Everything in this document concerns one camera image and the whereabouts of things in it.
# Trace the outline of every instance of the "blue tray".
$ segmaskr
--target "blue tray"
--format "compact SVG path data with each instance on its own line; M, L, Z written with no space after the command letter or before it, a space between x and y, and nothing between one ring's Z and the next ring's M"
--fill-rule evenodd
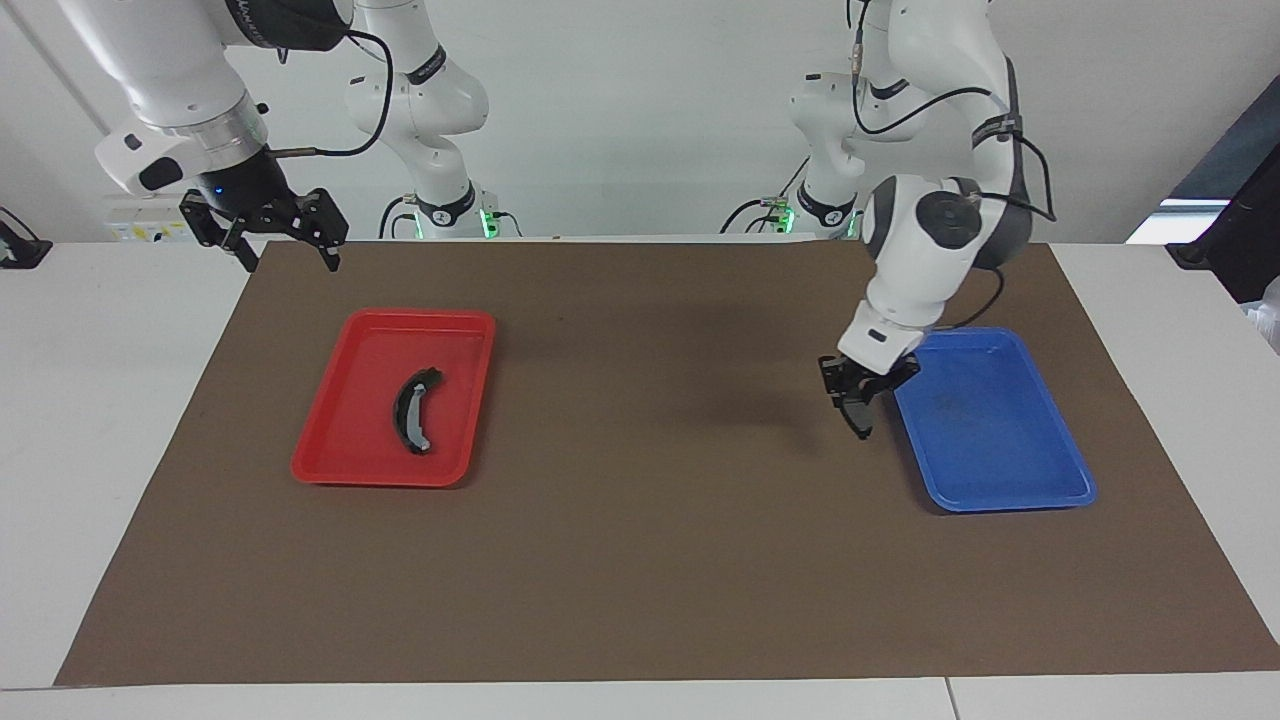
M1093 477L1014 333L934 333L895 393L929 496L952 512L1080 507Z

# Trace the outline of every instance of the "black cable connector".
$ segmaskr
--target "black cable connector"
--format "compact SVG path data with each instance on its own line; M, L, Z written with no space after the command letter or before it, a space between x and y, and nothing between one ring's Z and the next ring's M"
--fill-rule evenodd
M498 218L499 220L503 219L503 218L511 218L511 223L513 225L516 225L516 234L520 236L520 237L525 237L525 231L520 229L520 218L517 218L515 214L512 214L512 213L504 213L504 211L498 211L498 213L494 213L493 217Z
M778 219L774 218L773 215L764 215L763 218L756 218L756 219L751 220L750 224L746 225L746 232L748 232L748 234L750 234L751 231L753 231L753 228L755 228L756 225L759 225L759 229L755 231L755 232L756 233L762 233L762 232L764 232L764 228L768 227L768 224L771 222L776 223L777 220Z
M410 220L410 222L412 222L415 224L415 227L417 227L417 215L416 214L413 214L413 213L404 213L403 215L396 215L396 219L392 220L392 240L399 240L399 238L396 237L396 225L398 225L401 223L401 220Z

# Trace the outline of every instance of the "green indicator light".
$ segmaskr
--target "green indicator light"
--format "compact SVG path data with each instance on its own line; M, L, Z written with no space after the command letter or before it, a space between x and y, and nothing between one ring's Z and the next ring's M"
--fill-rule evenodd
M498 237L498 223L494 222L493 215L488 210L480 210L480 222L484 223L485 240Z

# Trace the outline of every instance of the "black cable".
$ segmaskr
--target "black cable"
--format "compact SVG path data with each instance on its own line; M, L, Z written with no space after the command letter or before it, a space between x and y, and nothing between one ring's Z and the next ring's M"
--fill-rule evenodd
M383 210L383 219L378 223L378 240L387 237L387 223L392 219L392 210L394 210L399 204L404 202L404 196L401 195L396 200L392 200L390 205Z
M791 186L795 184L797 179L800 179L800 173L803 173L804 169L808 167L809 167L809 158L805 158L804 163L800 163L800 167L796 168L796 174L791 176L791 179L787 181L787 184L782 186L782 192L778 193L778 197L787 196L787 192L791 190Z
M31 236L31 240L33 240L33 241L38 241L40 240L40 236L36 234L36 231L31 229L31 225L28 225L27 223L22 222L22 218L19 218L18 215L14 215L4 205L0 205L0 213L4 213L5 215L9 215L10 218L13 218L13 222L18 223L18 225L20 225L22 229L27 231L27 234Z
M352 36L349 36L349 35L348 35L348 36L347 36L347 41L348 41L348 42L351 42L352 45L355 45L356 47L360 47L360 51L361 51L361 53L364 53L365 55L369 55L370 58L372 58L372 59L378 60L379 63L383 63L383 64L385 64L385 63L387 63L387 59L385 59L385 58L383 58L383 56L378 55L378 53L374 53L374 51L372 51L372 50L370 50L369 47L365 47L365 46L364 46L364 45L361 45L361 44L360 44L360 41L358 41L358 40L356 40L355 37L352 37Z
M937 97L934 97L933 100L929 100L924 105L920 105L915 110L911 110L910 113L902 115L897 120L895 120L895 122L892 122L892 123L890 123L890 124L887 124L887 126L884 126L882 128L872 129L872 128L867 127L865 123L863 123L863 114L858 109L858 86L854 86L854 120L858 122L858 128L861 129L867 135L884 135L886 132L897 129L897 128L902 127L904 124L911 122L920 113L927 113L928 110L931 110L938 102L946 102L947 100L951 100L952 97L957 97L960 95L983 95L983 96L991 97L992 92L989 90L987 90L986 87L961 87L959 90L952 90L950 92L943 92L942 95L938 95Z
M396 219L392 220L392 240L397 240L397 237L396 237L396 225L401 220L412 220L412 222L417 223L417 215L411 215L408 213L406 213L403 215L397 215Z
M863 31L864 31L864 28L867 26L867 10L870 9L870 6L872 5L870 5L869 0L863 0L863 13L858 18L858 36L854 40L854 42L858 44L858 45L861 45L861 42L863 42ZM984 87L961 87L959 90L952 90L950 92L945 92L942 95L938 95L937 97L929 100L928 102L920 105L915 110L911 110L910 113L902 115L897 120L895 120L895 122L892 122L892 123L890 123L890 124L887 124L887 126L884 126L882 128L872 129L872 128L867 127L867 124L863 122L861 110L858 108L858 78L856 77L854 78L852 91L854 91L854 120L858 123L858 128L859 129L861 129L865 135L872 135L872 136L874 136L874 135L884 135L886 132L891 132L893 129L897 129L897 128L902 127L904 124L906 124L906 123L911 122L913 119L915 119L920 113L927 113L934 105L937 105L940 102L946 102L947 100L951 100L952 97L957 97L960 95L970 95L970 94L972 95L984 95L987 97L991 97L993 95L989 90L987 90Z
M494 213L493 217L498 218L499 220L502 218L511 218L512 224L516 225L516 234L518 234L520 237L525 237L525 231L520 229L520 218L512 215L511 213L506 213L506 211L503 211L503 213Z
M751 228L754 228L756 223L760 224L759 232L764 232L764 225L769 224L769 220L777 220L777 218L774 218L773 215L764 215L763 218L756 218L751 220L750 224L746 225L748 234L750 234Z
M730 225L733 224L733 220L736 220L739 218L739 215L741 215L742 213L746 213L748 210L750 210L751 208L755 208L758 205L760 205L759 200L748 200L746 202L744 202L742 205L740 205L739 209L733 210L733 214L730 215L727 220L724 220L724 224L721 227L721 232L719 233L721 234L727 233Z
M867 27L867 10L870 10L872 0L861 0L861 3L863 3L863 12L860 15L858 15L858 36L855 37L855 41L859 44L861 44L863 41L863 28ZM852 12L847 10L849 9L846 8L845 14L847 15L847 19L852 20L854 14Z
M937 329L940 329L940 331L957 331L960 328L966 328L966 327L977 323L978 320L980 320L982 316L986 315L987 311L991 310L996 305L996 302L1000 300L1000 296L1002 296L1005 293L1005 272L1001 270L1000 268L996 268L995 270L988 270L988 272L996 275L996 281L998 283L996 286L996 293L991 296L991 300L988 300L987 304L983 305L980 310L978 310L973 315L969 315L964 320L960 320L959 323L956 323L954 325L946 325L946 327L937 328Z
M1033 154L1036 154L1036 158L1038 158L1041 161L1041 168L1044 172L1044 205L1047 210L1041 210L1039 208L1032 205L1030 202L1020 197L1011 197L1009 195L1002 195L1000 192L979 192L978 196L986 197L988 200L1001 200L1004 202L1012 205L1014 208L1021 208L1023 210L1029 210L1051 223L1056 223L1057 211L1053 209L1053 181L1050 177L1048 158L1044 156L1044 152L1039 147L1037 147L1034 142L1023 137L1021 133L1015 133L1012 137L1014 142L1018 142L1020 146L1030 150Z
M369 140L364 145L352 150L321 150L319 147L289 147L287 150L273 150L273 158L353 158L369 151L370 147L378 143L383 137L383 131L387 128L387 118L392 113L392 92L396 86L396 63L392 59L392 47L387 45L387 41L376 35L370 35L367 32L361 32L358 29L348 29L346 36L355 41L355 38L369 40L376 44L383 50L383 55L387 56L387 92L383 97L383 114L378 118L378 127L374 133L369 136Z

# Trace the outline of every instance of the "tabletop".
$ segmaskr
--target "tabletop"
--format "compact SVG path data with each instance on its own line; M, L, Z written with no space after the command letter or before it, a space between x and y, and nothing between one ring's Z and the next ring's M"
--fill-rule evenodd
M648 241L649 238L631 238ZM682 242L724 238L680 238ZM1158 247L1055 254L1274 635L1280 359ZM0 275L0 716L1272 717L1280 674L46 689L246 275L191 246L61 245Z

